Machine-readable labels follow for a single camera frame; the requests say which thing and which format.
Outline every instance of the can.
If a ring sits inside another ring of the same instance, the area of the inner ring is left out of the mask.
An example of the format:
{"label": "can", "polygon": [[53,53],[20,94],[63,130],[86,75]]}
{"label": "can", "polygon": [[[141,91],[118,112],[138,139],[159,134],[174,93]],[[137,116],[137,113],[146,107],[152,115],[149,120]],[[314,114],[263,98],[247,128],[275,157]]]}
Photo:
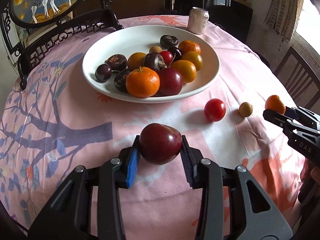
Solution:
{"label": "can", "polygon": [[193,7],[189,13],[188,31],[195,34],[203,34],[207,28],[209,12],[207,10]]}

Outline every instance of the curtain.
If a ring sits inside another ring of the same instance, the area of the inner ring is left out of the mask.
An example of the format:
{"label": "curtain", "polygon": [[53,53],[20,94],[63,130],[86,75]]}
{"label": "curtain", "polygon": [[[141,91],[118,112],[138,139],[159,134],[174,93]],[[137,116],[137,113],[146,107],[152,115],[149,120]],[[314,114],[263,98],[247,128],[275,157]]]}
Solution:
{"label": "curtain", "polygon": [[289,42],[297,27],[303,0],[272,0],[265,22]]}

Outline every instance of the floral tablecloth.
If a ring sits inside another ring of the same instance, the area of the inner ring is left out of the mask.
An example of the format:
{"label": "floral tablecloth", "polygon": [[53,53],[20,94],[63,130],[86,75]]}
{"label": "floral tablecloth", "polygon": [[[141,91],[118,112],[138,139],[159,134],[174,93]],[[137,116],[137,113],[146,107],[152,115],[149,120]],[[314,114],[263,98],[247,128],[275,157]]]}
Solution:
{"label": "floral tablecloth", "polygon": [[[120,20],[125,28],[150,24],[185,27],[187,22],[184,16]],[[209,23],[200,37],[221,60],[220,76],[210,88],[170,103],[123,102],[95,91],[82,74],[86,51],[113,31],[69,37],[32,70],[24,91],[17,82],[9,94],[0,120],[0,200],[8,213],[29,228],[77,165],[102,165],[130,146],[147,124],[158,122],[177,128],[191,147],[199,148],[204,157],[220,166],[246,166],[290,220],[304,157],[287,145],[282,130],[266,122],[262,113],[272,94],[289,107],[295,104],[258,56]],[[211,98],[220,98],[227,106],[226,116],[217,123],[208,123],[203,114]],[[237,109],[245,101],[253,105],[253,114],[244,119]],[[141,159],[135,184],[120,190],[120,200],[128,240],[194,239],[201,190],[190,189],[180,158],[162,166]],[[96,229],[95,220],[92,228]]]}

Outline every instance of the metal screw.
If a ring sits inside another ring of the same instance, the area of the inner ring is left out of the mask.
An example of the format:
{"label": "metal screw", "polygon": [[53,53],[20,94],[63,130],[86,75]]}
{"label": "metal screw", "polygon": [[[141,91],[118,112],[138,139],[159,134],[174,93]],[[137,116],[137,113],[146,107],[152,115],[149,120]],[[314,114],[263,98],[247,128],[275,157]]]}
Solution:
{"label": "metal screw", "polygon": [[75,170],[76,170],[76,172],[82,172],[82,171],[84,171],[84,166],[82,166],[82,165],[76,166]]}
{"label": "metal screw", "polygon": [[246,172],[247,171],[247,169],[244,167],[244,166],[238,166],[238,171],[240,171],[240,172]]}
{"label": "metal screw", "polygon": [[117,165],[117,164],[119,164],[121,162],[121,160],[119,159],[119,158],[112,158],[111,159],[111,163],[113,164],[113,165]]}
{"label": "metal screw", "polygon": [[209,165],[211,163],[211,161],[209,159],[204,158],[204,159],[201,160],[201,163],[203,165]]}

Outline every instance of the cherry tomato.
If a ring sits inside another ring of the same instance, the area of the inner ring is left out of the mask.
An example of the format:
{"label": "cherry tomato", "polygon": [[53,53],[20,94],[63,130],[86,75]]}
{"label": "cherry tomato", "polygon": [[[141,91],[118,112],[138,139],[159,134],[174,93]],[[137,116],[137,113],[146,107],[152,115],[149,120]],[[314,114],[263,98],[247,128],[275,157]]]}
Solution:
{"label": "cherry tomato", "polygon": [[171,62],[172,59],[173,59],[173,56],[172,56],[171,52],[169,52],[169,51],[167,51],[167,50],[164,50],[164,51],[161,51],[159,54],[163,57],[164,63],[166,63],[167,65],[169,65],[170,62]]}
{"label": "cherry tomato", "polygon": [[217,98],[209,100],[205,104],[204,114],[211,122],[220,121],[226,114],[224,102]]}

